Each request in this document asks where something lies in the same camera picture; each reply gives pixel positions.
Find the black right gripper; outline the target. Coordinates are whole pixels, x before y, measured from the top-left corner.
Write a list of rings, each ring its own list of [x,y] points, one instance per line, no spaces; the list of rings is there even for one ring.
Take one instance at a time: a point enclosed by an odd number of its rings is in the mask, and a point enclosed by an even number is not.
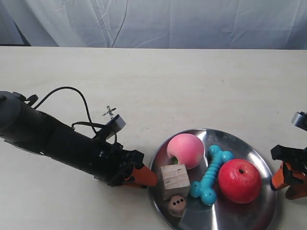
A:
[[[271,179],[271,189],[279,191],[288,187],[285,198],[299,199],[307,196],[307,149],[295,149],[281,145],[271,149],[273,160],[281,166]]]

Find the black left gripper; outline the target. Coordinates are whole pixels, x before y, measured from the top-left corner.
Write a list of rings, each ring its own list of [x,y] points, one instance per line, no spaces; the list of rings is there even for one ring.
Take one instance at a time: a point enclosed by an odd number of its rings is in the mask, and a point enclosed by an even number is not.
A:
[[[143,163],[144,154],[138,150],[125,150],[116,144],[98,155],[98,172],[94,178],[108,186],[139,189],[155,187],[157,175]]]

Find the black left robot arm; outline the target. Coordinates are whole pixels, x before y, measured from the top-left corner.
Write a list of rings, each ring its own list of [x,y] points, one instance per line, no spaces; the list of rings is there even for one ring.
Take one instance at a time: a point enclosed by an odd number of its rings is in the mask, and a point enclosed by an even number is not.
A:
[[[125,126],[121,116],[112,116],[104,125],[85,122],[95,131],[90,138],[33,108],[36,101],[36,95],[0,93],[0,136],[5,142],[88,173],[111,187],[156,186],[157,175],[144,165],[143,153],[125,150],[118,141],[108,142]]]

